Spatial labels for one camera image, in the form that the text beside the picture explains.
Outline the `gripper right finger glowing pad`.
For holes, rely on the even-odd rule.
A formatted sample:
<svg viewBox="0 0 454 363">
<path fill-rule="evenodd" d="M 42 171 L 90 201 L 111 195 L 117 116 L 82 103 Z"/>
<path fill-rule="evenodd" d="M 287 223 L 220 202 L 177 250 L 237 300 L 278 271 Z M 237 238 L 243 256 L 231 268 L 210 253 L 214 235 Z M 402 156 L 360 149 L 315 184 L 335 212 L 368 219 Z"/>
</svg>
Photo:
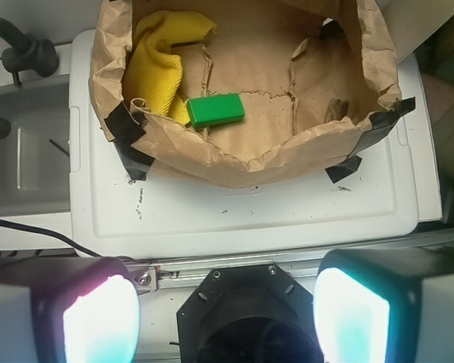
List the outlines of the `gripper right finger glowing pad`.
<svg viewBox="0 0 454 363">
<path fill-rule="evenodd" d="M 454 362 L 454 247 L 332 250 L 313 313 L 329 362 Z"/>
</svg>

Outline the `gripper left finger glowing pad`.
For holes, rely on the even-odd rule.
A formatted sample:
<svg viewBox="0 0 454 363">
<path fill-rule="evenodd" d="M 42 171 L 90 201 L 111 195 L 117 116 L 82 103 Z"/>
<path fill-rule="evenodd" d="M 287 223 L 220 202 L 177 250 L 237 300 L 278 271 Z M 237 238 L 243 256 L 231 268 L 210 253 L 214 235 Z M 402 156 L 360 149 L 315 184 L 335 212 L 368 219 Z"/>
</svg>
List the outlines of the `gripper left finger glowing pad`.
<svg viewBox="0 0 454 363">
<path fill-rule="evenodd" d="M 131 362 L 140 305 L 115 258 L 0 258 L 0 362 Z"/>
</svg>

